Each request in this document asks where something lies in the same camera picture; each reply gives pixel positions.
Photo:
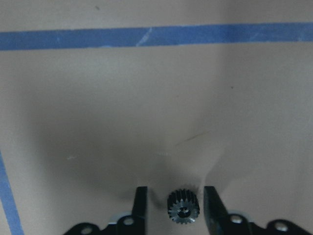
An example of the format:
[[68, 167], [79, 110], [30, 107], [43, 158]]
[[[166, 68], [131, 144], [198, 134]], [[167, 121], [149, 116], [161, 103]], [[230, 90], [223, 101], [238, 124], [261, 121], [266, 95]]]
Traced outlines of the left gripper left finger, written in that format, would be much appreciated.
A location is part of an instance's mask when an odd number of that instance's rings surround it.
[[148, 187], [137, 187], [132, 209], [134, 235], [146, 234]]

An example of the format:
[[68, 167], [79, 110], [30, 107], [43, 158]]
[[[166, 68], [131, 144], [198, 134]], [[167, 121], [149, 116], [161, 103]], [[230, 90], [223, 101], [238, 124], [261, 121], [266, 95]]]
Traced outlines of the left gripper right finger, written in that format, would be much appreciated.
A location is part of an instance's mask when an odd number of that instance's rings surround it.
[[209, 234], [224, 235], [223, 223], [228, 211], [214, 186], [203, 189], [203, 214]]

